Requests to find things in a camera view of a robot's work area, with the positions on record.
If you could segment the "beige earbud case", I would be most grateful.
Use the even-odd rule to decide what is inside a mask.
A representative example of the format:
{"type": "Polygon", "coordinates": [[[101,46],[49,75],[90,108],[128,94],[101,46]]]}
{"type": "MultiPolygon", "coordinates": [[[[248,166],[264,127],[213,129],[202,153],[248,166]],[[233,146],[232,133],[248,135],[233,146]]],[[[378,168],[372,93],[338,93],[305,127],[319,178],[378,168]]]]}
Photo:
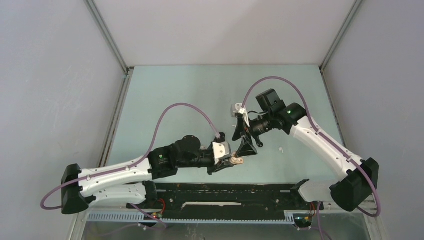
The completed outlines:
{"type": "Polygon", "coordinates": [[[234,156],[232,156],[231,159],[230,159],[230,162],[233,165],[241,165],[241,164],[244,163],[244,159],[242,157],[234,157],[234,156]]]}

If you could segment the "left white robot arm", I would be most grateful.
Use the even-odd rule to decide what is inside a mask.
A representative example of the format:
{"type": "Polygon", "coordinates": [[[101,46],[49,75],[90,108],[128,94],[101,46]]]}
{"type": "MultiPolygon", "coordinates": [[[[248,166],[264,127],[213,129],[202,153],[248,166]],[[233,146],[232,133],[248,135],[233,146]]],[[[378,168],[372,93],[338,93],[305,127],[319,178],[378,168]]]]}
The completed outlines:
{"type": "Polygon", "coordinates": [[[215,139],[208,148],[203,148],[197,137],[187,135],[171,145],[154,149],[146,158],[91,169],[71,164],[61,179],[65,185],[61,189],[61,212],[77,214],[96,204],[128,203],[153,208],[158,202],[154,180],[174,176],[180,168],[206,168],[207,174],[212,175],[243,163],[224,138],[215,139]]]}

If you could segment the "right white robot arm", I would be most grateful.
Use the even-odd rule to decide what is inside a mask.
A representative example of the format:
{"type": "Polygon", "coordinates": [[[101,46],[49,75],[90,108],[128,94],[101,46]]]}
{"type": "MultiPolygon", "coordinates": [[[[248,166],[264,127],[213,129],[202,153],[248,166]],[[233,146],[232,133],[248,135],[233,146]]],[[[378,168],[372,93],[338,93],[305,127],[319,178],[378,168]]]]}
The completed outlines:
{"type": "Polygon", "coordinates": [[[341,209],[352,212],[359,208],[373,189],[377,188],[379,164],[373,159],[364,160],[352,153],[322,130],[298,103],[286,105],[274,89],[256,97],[263,113],[250,119],[241,103],[231,107],[237,124],[232,137],[240,140],[235,153],[237,158],[257,155],[263,147],[260,136],[271,130],[281,130],[311,149],[333,172],[335,180],[302,180],[291,189],[291,204],[304,209],[310,202],[334,202],[341,209]]]}

